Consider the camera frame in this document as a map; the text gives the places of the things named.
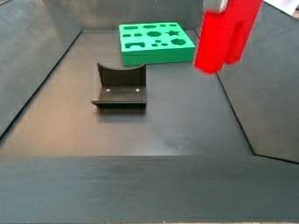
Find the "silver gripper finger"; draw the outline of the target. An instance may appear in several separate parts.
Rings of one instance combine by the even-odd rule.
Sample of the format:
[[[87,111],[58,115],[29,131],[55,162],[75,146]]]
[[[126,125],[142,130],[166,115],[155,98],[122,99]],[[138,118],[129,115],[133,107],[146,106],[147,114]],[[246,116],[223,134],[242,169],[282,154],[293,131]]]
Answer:
[[[203,0],[203,9],[210,13],[221,14],[229,5],[230,0]]]

